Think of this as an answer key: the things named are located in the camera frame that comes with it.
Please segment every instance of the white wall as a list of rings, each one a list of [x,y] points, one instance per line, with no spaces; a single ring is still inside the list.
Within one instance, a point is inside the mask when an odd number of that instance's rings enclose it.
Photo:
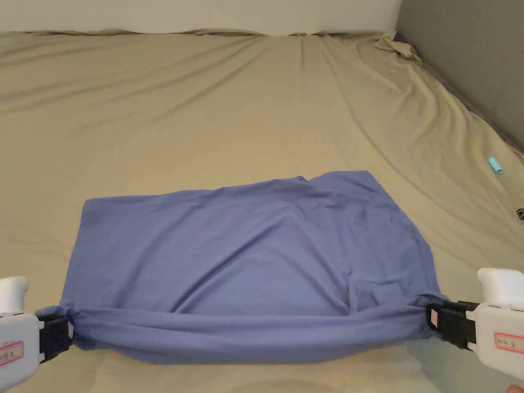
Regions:
[[[0,0],[0,31],[389,30],[401,0]]]

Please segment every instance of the robotic end effector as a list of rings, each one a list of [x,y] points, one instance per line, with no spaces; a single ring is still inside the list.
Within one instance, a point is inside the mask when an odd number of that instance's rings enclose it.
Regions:
[[[429,327],[495,370],[524,381],[524,274],[480,269],[484,303],[445,302],[426,308]]]
[[[73,329],[67,317],[24,312],[27,280],[0,279],[0,392],[32,377],[40,363],[67,351]]]

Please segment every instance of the mattress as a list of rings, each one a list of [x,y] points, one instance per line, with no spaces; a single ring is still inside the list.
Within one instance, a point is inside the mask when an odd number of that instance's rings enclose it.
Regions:
[[[443,293],[481,301],[477,269],[524,269],[524,159],[379,37],[1,35],[1,275],[28,278],[27,310],[56,304],[89,198],[367,170],[431,246]],[[313,365],[155,366],[72,348],[15,391],[508,383],[435,339]]]

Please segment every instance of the blue cloth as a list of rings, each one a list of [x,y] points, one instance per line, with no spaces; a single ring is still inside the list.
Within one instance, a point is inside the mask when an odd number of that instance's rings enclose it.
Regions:
[[[306,363],[429,337],[417,228],[368,172],[86,201],[74,343],[153,363]]]

